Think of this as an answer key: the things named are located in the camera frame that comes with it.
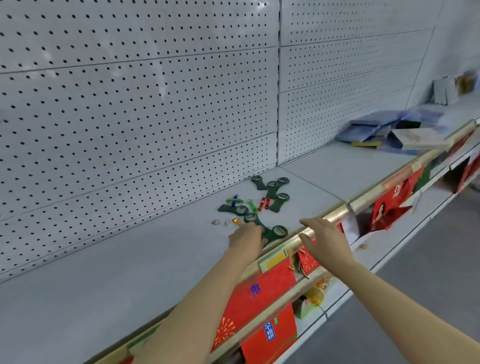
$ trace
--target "forearm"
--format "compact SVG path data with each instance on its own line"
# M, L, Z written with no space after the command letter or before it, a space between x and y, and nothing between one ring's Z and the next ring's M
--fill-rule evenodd
M355 263L339 278L413 364L476 363L480 344Z
M247 262L227 250L149 339L134 364L203 364Z

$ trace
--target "hand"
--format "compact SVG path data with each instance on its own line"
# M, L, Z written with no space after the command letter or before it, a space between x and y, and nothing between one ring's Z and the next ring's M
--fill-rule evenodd
M303 218L300 223L312 229L317 239L317 244L314 244L307 235L300 233L303 245L334 276L339 277L355 264L346 236L330 221Z
M229 236L228 250L235 252L235 255L245 259L248 265L258 258L267 239L262 239L263 227L254 222L241 224L233 234Z

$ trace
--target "floor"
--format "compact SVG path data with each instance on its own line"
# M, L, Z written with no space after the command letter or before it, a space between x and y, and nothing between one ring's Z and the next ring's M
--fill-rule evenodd
M480 192L466 189L378 275L480 341ZM286 363L408 362L352 297Z

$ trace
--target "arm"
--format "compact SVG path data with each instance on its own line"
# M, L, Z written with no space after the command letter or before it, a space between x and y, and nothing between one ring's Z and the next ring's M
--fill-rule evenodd
M262 251L262 228L242 224L230 247L148 340L133 364L203 364L240 275Z
M335 225L321 218L300 222L317 238L313 244L300 234L308 251L353 291L407 360L413 364L479 362L479 343L355 262Z

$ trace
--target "left hand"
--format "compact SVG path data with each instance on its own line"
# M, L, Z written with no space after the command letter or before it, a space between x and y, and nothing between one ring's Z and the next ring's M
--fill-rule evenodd
M229 250L245 259L248 265L258 258L267 239L262 239L263 227L254 222L241 224L229 238Z

